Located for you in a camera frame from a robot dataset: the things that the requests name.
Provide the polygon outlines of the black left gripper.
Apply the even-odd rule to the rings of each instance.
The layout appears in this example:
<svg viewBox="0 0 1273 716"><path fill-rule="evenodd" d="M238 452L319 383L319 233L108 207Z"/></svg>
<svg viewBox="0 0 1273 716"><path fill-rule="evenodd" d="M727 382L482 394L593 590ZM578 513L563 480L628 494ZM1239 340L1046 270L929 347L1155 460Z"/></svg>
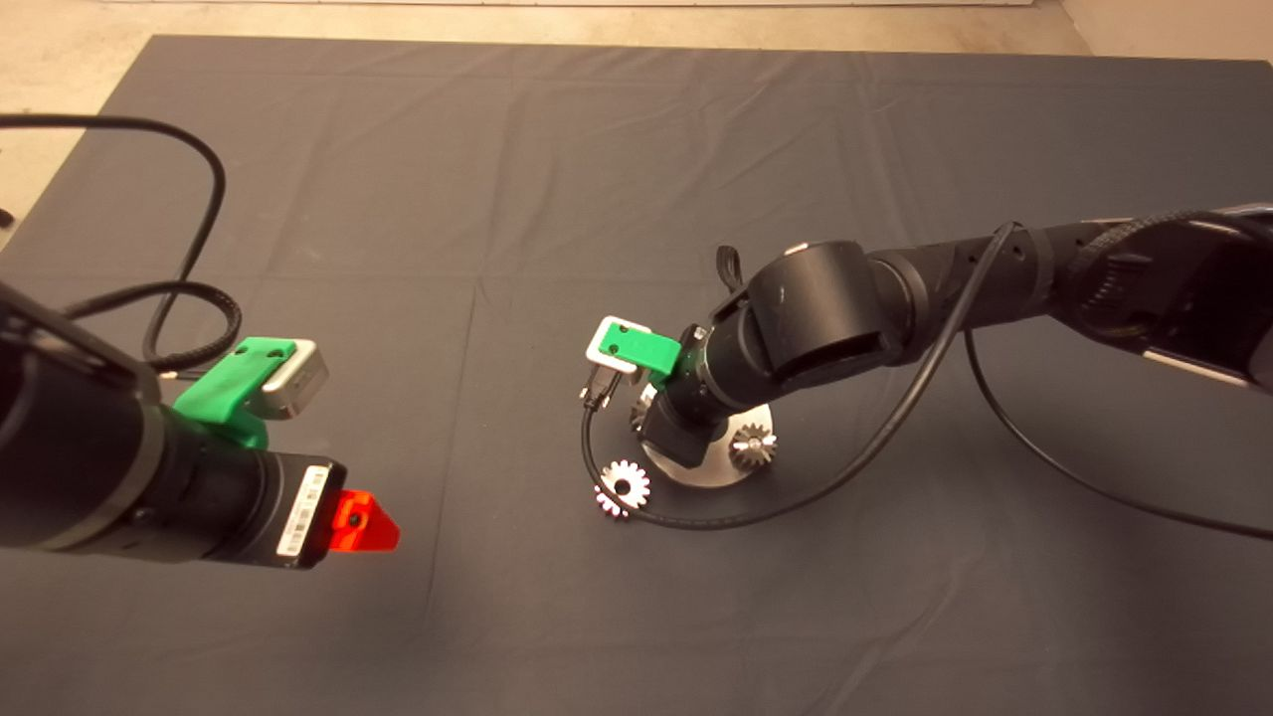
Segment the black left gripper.
<svg viewBox="0 0 1273 716"><path fill-rule="evenodd" d="M320 454L261 454L265 493L238 562L308 571L330 550L391 553L400 526L370 492L344 489L348 470Z"/></svg>

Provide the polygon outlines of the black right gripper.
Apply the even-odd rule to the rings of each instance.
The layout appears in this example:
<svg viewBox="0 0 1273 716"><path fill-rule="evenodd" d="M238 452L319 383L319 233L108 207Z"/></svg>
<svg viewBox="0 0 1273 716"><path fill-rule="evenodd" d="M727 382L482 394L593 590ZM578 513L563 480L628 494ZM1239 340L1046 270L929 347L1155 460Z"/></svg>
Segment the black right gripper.
<svg viewBox="0 0 1273 716"><path fill-rule="evenodd" d="M723 434L729 413L708 405L707 412L681 412L668 396L654 396L642 417L642 445L684 468L699 468L710 445Z"/></svg>

